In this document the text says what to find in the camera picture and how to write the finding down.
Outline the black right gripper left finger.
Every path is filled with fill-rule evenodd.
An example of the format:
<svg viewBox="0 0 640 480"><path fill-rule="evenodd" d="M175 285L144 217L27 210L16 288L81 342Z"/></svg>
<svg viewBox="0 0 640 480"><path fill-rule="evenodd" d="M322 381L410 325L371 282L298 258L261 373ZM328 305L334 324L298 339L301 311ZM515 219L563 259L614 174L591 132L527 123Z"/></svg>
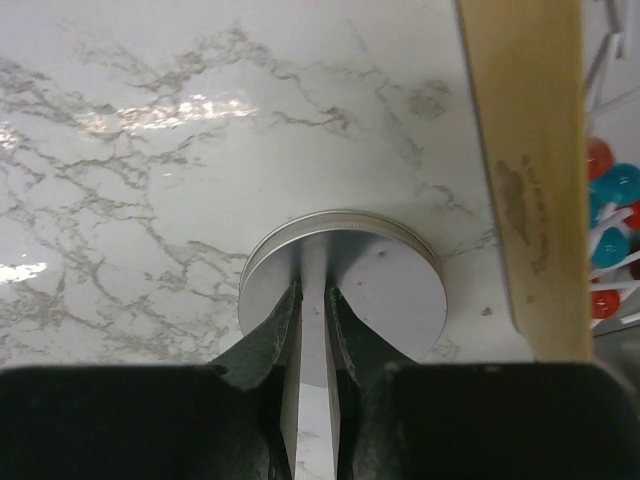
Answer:
<svg viewBox="0 0 640 480"><path fill-rule="evenodd" d="M294 281L267 318L227 351L207 363L207 369L243 391L260 387L276 372L297 384L301 369L302 289Z"/></svg>

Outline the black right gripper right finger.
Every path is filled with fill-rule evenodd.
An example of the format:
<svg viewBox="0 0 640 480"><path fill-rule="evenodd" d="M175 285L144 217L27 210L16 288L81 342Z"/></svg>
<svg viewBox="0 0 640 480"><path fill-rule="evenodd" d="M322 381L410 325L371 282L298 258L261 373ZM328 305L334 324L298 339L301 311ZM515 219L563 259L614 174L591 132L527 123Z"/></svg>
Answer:
<svg viewBox="0 0 640 480"><path fill-rule="evenodd" d="M329 351L337 373L360 390L370 389L388 364L410 364L410 358L367 326L338 287L324 293Z"/></svg>

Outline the silver round jar lid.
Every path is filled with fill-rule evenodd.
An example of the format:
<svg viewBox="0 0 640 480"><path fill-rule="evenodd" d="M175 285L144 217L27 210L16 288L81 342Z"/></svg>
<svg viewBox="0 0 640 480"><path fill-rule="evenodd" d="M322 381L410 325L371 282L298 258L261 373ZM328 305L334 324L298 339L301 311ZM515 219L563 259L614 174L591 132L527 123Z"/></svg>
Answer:
<svg viewBox="0 0 640 480"><path fill-rule="evenodd" d="M357 317L412 360L422 359L444 329L448 302L439 260L408 227L354 210L294 219L249 255L239 284L243 334L257 328L294 280L302 303L301 381L327 384L324 291L337 287Z"/></svg>

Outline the gold tin of lollipops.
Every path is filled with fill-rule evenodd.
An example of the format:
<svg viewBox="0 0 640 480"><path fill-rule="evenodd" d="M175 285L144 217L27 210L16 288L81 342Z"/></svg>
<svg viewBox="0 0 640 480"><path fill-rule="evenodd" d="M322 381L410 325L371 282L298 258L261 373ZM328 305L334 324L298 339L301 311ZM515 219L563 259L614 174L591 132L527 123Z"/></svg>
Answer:
<svg viewBox="0 0 640 480"><path fill-rule="evenodd" d="M587 149L596 118L636 100L601 96L633 48L638 3L601 5L601 42L584 54L583 1L460 1L463 45L510 313L539 361L593 357Z"/></svg>

